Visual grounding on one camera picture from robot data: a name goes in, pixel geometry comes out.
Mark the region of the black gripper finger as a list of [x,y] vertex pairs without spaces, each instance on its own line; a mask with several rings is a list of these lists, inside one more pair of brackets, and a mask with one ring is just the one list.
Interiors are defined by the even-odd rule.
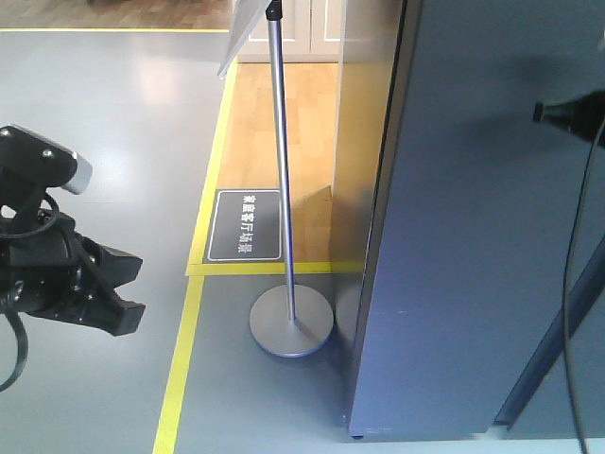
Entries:
[[593,142],[604,120],[604,91],[594,91],[560,104],[535,104],[533,121]]

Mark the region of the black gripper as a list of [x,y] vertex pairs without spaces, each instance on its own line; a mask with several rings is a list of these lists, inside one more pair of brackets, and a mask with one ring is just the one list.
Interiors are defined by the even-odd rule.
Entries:
[[132,334],[146,306],[115,290],[134,281],[142,265],[136,255],[79,234],[58,207],[1,205],[1,314],[11,322],[25,313],[115,337]]

